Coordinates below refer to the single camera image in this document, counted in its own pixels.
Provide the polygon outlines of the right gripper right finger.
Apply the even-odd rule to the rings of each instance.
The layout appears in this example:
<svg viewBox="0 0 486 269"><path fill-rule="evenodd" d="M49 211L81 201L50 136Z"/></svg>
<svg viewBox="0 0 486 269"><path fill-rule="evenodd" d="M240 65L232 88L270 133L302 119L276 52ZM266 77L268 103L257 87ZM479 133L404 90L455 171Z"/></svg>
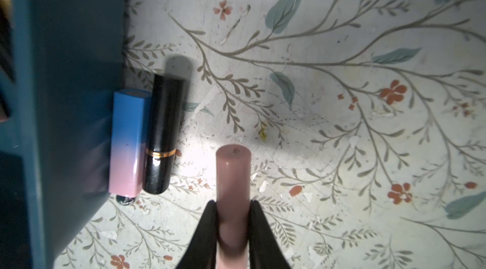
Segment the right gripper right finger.
<svg viewBox="0 0 486 269"><path fill-rule="evenodd" d="M248 239L250 269L291 269L258 201L250 202Z"/></svg>

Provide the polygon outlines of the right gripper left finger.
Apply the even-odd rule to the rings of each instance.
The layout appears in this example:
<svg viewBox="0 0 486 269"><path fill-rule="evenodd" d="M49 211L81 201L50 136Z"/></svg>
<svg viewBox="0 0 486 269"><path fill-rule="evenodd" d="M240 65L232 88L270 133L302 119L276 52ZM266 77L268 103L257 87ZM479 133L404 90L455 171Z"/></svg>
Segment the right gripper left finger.
<svg viewBox="0 0 486 269"><path fill-rule="evenodd" d="M176 269L215 269L218 244L216 202L209 201Z"/></svg>

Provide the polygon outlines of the teal plastic storage box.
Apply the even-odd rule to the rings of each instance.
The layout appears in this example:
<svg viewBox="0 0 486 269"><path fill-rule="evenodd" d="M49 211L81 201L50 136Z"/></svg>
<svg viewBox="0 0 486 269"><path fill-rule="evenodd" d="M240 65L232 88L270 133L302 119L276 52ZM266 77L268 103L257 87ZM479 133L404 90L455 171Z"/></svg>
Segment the teal plastic storage box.
<svg viewBox="0 0 486 269"><path fill-rule="evenodd" d="M1 267L52 268L108 198L125 0L11 0L1 50Z"/></svg>

